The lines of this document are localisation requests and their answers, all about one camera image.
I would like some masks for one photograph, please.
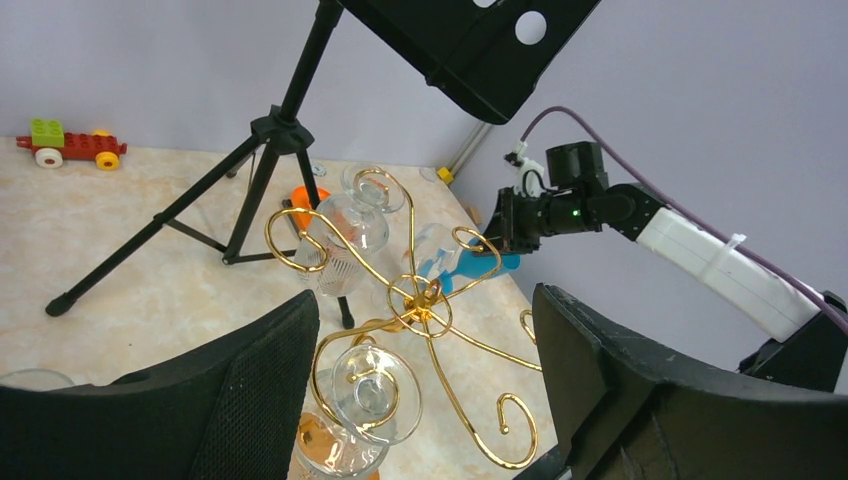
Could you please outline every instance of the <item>light purple wall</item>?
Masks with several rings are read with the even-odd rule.
[[[490,213],[501,159],[543,108],[581,112],[669,194],[804,282],[848,298],[848,3],[604,0],[453,184]],[[588,137],[564,115],[529,155]],[[612,183],[629,176],[605,159]],[[723,368],[765,340],[695,280],[606,231],[543,240],[513,274],[559,285],[613,320]]]
[[[0,135],[33,116],[130,145],[229,151],[282,101],[316,0],[6,0]],[[446,163],[475,120],[345,13],[303,105],[313,156]]]

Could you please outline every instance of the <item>robotic arm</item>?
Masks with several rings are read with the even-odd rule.
[[[597,143],[579,142],[546,151],[554,188],[541,184],[544,169],[524,157],[525,149],[526,143],[519,142],[505,157],[520,168],[519,182],[498,192],[495,213],[484,232],[501,253],[532,253],[539,249],[542,237],[600,232],[606,224],[698,279],[778,342],[820,313],[796,288],[735,249],[744,236],[722,242],[642,184],[610,187]]]

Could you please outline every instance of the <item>gold scroll ornament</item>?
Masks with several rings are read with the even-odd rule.
[[[412,198],[410,197],[409,192],[403,187],[403,185],[400,184],[400,182],[397,181],[397,179],[394,176],[392,176],[390,173],[388,173],[385,170],[378,168],[378,167],[367,168],[367,169],[364,169],[364,170],[360,171],[359,173],[357,173],[357,175],[354,177],[354,182],[353,182],[354,188],[361,188],[360,187],[361,181],[363,180],[363,177],[365,175],[380,175],[380,176],[383,176],[386,179],[388,179],[395,186],[397,186],[397,188],[398,188],[398,190],[400,190],[400,192],[403,193],[403,196],[406,200],[406,203],[409,206],[409,234],[408,234],[408,237],[409,237],[409,239],[408,239],[408,244],[409,244],[409,249],[408,249],[408,251],[409,251],[409,273],[400,275],[398,278],[391,280],[391,281],[386,279],[383,275],[380,274],[380,272],[375,270],[374,267],[372,267],[367,261],[365,261],[364,258],[362,258],[362,256],[359,254],[359,252],[357,252],[356,249],[353,247],[353,245],[351,245],[350,242],[348,242],[347,239],[345,239],[344,235],[342,235],[342,233],[339,231],[339,229],[336,228],[336,226],[333,225],[333,223],[329,219],[327,219],[327,217],[325,217],[321,213],[316,212],[315,210],[300,208],[300,207],[285,208],[285,209],[280,210],[280,211],[274,213],[273,215],[271,215],[271,218],[268,219],[268,222],[265,225],[265,241],[268,244],[268,247],[271,249],[271,253],[277,259],[279,259],[281,262],[283,262],[289,268],[292,268],[292,269],[297,270],[299,272],[307,272],[307,273],[320,272],[321,270],[323,270],[327,266],[327,263],[328,263],[328,260],[329,260],[329,255],[328,255],[327,251],[324,249],[324,247],[321,246],[321,244],[318,243],[314,238],[312,238],[306,231],[301,231],[300,236],[304,240],[306,240],[307,242],[309,242],[310,244],[312,244],[315,248],[317,248],[319,250],[319,252],[320,252],[320,263],[318,265],[304,266],[304,265],[300,265],[300,264],[297,264],[297,263],[289,260],[283,254],[283,252],[280,251],[280,249],[276,247],[276,245],[274,244],[274,240],[271,237],[271,229],[274,225],[274,222],[276,222],[279,218],[283,217],[284,215],[292,215],[292,214],[300,213],[300,214],[307,214],[307,215],[310,215],[312,217],[315,217],[315,219],[323,222],[332,231],[332,233],[335,234],[336,239],[338,239],[338,241],[340,241],[344,244],[345,248],[347,248],[348,251],[350,251],[350,253],[354,256],[354,258],[362,265],[362,267],[366,271],[368,271],[368,273],[373,275],[374,278],[376,278],[380,283],[382,283],[386,287],[386,299],[387,299],[389,308],[391,309],[391,311],[393,313],[392,318],[369,320],[369,321],[365,322],[365,324],[363,324],[361,327],[353,328],[353,329],[346,330],[346,331],[331,333],[330,335],[327,335],[326,337],[324,337],[320,342],[318,342],[318,346],[316,347],[316,350],[315,350],[315,356],[312,359],[312,371],[311,371],[311,375],[310,375],[310,387],[311,387],[311,390],[312,390],[312,395],[315,397],[315,401],[318,403],[318,405],[321,407],[321,410],[327,415],[327,417],[330,420],[332,420],[333,422],[335,422],[338,425],[341,425],[341,421],[339,420],[339,418],[333,412],[332,408],[327,403],[327,401],[324,399],[321,392],[318,391],[318,388],[317,388],[316,382],[315,382],[315,376],[317,374],[317,368],[318,368],[318,359],[320,358],[321,354],[324,352],[324,349],[327,347],[327,345],[329,345],[330,343],[332,343],[336,340],[339,340],[339,339],[342,339],[342,338],[347,338],[347,337],[354,337],[353,340],[352,340],[352,345],[358,345],[358,344],[363,343],[363,342],[376,343],[375,340],[374,340],[374,337],[369,335],[369,333],[375,332],[377,330],[383,330],[385,332],[390,332],[390,333],[400,332],[400,331],[403,331],[403,330],[409,330],[409,331],[413,332],[415,335],[418,335],[418,336],[424,338],[425,341],[427,342],[427,349],[430,353],[430,360],[433,363],[433,368],[436,371],[436,375],[439,377],[439,381],[441,382],[442,387],[445,390],[445,394],[447,394],[448,399],[450,400],[454,411],[456,412],[457,416],[459,416],[459,419],[462,422],[462,424],[465,426],[466,430],[468,430],[468,433],[471,435],[471,438],[474,440],[474,443],[477,445],[477,448],[480,449],[480,451],[483,453],[483,455],[486,456],[486,458],[488,458],[490,461],[492,461],[493,463],[495,463],[499,467],[507,468],[507,469],[521,469],[521,468],[526,467],[527,465],[530,464],[530,462],[533,461],[533,458],[536,456],[536,451],[537,451],[538,446],[539,446],[539,435],[538,435],[538,431],[536,429],[536,421],[533,419],[533,416],[531,415],[530,410],[527,408],[527,405],[521,400],[521,398],[518,397],[518,395],[515,395],[513,393],[504,393],[500,397],[498,397],[498,400],[496,402],[496,411],[497,411],[497,416],[498,416],[498,424],[499,424],[500,432],[501,432],[502,435],[509,434],[509,426],[507,425],[506,419],[505,419],[505,416],[504,416],[504,406],[505,406],[506,402],[512,402],[513,404],[515,404],[521,410],[521,412],[524,414],[524,417],[527,419],[527,425],[530,428],[530,446],[527,449],[527,454],[524,456],[524,458],[517,460],[517,461],[504,460],[503,458],[498,456],[496,453],[494,453],[488,446],[486,446],[485,442],[483,442],[483,439],[480,437],[480,435],[477,433],[477,430],[474,428],[474,425],[468,419],[468,416],[465,414],[465,411],[463,410],[462,405],[459,402],[459,399],[457,399],[456,394],[454,393],[453,388],[450,385],[450,382],[448,381],[447,377],[445,376],[444,370],[442,370],[442,366],[439,363],[439,358],[436,355],[436,350],[435,350],[434,344],[433,344],[433,340],[435,340],[439,337],[442,337],[447,333],[452,333],[452,334],[456,335],[457,337],[461,338],[462,340],[464,340],[464,341],[470,343],[471,345],[473,345],[477,348],[480,348],[481,350],[484,350],[488,353],[491,353],[491,354],[496,355],[498,357],[504,358],[506,360],[509,360],[509,361],[516,363],[518,365],[521,365],[523,367],[535,370],[537,372],[542,371],[542,368],[539,365],[528,362],[527,360],[523,360],[519,357],[511,355],[511,354],[504,352],[502,350],[498,350],[497,348],[494,348],[490,345],[487,345],[487,344],[471,337],[470,335],[463,333],[461,330],[459,330],[458,328],[456,328],[453,325],[453,311],[450,307],[449,300],[453,297],[456,297],[457,295],[460,295],[461,293],[468,291],[469,289],[475,287],[476,285],[479,285],[484,280],[492,277],[492,275],[494,275],[501,268],[502,261],[501,261],[500,253],[498,253],[498,251],[495,249],[495,247],[485,237],[480,235],[478,232],[476,232],[476,231],[474,231],[470,228],[467,228],[467,227],[456,227],[456,228],[454,228],[453,229],[453,238],[460,245],[460,247],[462,247],[465,250],[472,250],[472,251],[475,251],[475,252],[482,252],[482,251],[484,251],[484,248],[488,248],[496,258],[496,265],[492,270],[490,270],[486,274],[482,275],[480,278],[468,283],[467,285],[463,286],[462,288],[460,288],[460,289],[458,289],[458,290],[456,290],[456,291],[454,291],[450,294],[447,294],[447,295],[443,294],[442,289],[441,289],[441,284],[440,284],[438,279],[433,280],[433,281],[428,281],[426,278],[418,276],[416,274],[416,271],[415,271],[415,206],[413,205]],[[479,240],[479,242],[482,245],[480,245],[480,244],[472,245],[468,242],[463,242],[459,238],[460,232],[471,235],[472,237]],[[412,283],[413,293],[408,293],[398,286],[398,283],[400,283],[403,280],[409,280],[410,283]],[[392,296],[393,296],[392,292],[397,293],[398,295],[403,297],[403,305],[395,305],[395,301],[392,299]],[[437,305],[441,305],[441,304],[444,304],[445,309],[447,310],[447,319],[442,318],[440,315],[438,315],[436,312],[433,311],[433,307],[435,307]],[[525,322],[525,317],[526,317],[527,314],[528,314],[527,311],[522,312],[522,314],[521,314],[521,325],[522,325],[522,328],[524,328],[524,330],[528,333],[530,338],[535,343],[535,337],[532,335],[532,332],[530,331],[529,327],[527,327],[526,322]],[[435,332],[435,333],[431,332],[431,330],[430,330],[430,322],[431,321],[435,321],[436,323],[441,325],[442,329]],[[420,329],[416,328],[414,326],[415,324],[420,324],[421,328]],[[388,372],[379,372],[379,371],[368,372],[368,373],[369,374],[386,374],[386,375],[388,374]],[[391,418],[391,416],[394,414],[395,411],[396,411],[396,405],[395,405],[395,408],[391,409],[391,411],[389,412],[389,414],[387,415],[386,418],[384,418],[384,419],[382,419],[378,422],[374,422],[373,424],[362,425],[360,427],[362,429],[367,430],[369,428],[374,428],[376,426],[382,425],[388,419]]]

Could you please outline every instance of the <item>wine glass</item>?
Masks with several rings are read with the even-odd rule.
[[[74,382],[67,375],[46,368],[27,368],[0,375],[0,385],[35,392],[46,392],[73,387]]]
[[[386,213],[395,212],[405,203],[398,186],[374,165],[356,163],[342,172],[344,193],[331,195],[316,211],[326,216],[339,234],[366,260],[373,258],[388,242],[389,224]],[[311,221],[309,235],[324,249],[327,265],[319,272],[299,272],[306,286],[322,295],[341,297],[351,293],[365,276],[365,269],[337,234],[321,221]],[[307,241],[300,241],[294,261],[315,266],[321,251]]]
[[[441,223],[424,225],[415,235],[415,274],[427,280],[439,278],[442,273],[455,267],[459,250],[460,247],[453,239],[448,227]],[[388,278],[390,279],[400,275],[401,272],[409,272],[409,250],[407,249],[404,252],[399,263],[395,260],[390,266],[398,272],[397,275],[389,275]],[[395,286],[406,293],[414,293],[412,280],[409,278],[400,279],[395,283]],[[403,305],[404,299],[399,293],[392,291],[390,295],[392,296],[392,303]],[[376,285],[371,290],[371,304],[380,315],[393,315],[387,304],[386,289],[382,284]]]
[[[412,370],[377,345],[343,353],[316,387],[342,425],[307,393],[295,442],[298,462],[312,478],[369,478],[421,419],[421,390]]]

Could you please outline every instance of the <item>white cable tie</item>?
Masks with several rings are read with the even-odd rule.
[[[522,142],[519,140],[515,143],[515,147],[513,147],[512,152],[515,153],[519,158],[524,156],[524,152],[527,151],[527,142]]]
[[[700,274],[698,274],[698,280],[703,283],[706,280],[707,276],[715,270],[718,270],[718,268],[721,266],[722,263],[724,263],[727,257],[730,256],[733,250],[735,250],[736,247],[738,247],[739,244],[744,242],[747,238],[747,236],[742,235],[741,233],[734,233],[730,237],[730,240],[728,240],[727,243],[724,244],[723,247],[721,247],[721,250],[716,252],[716,254],[713,255],[713,258],[711,258],[710,261],[707,262],[707,264],[704,266],[704,269],[701,270]]]

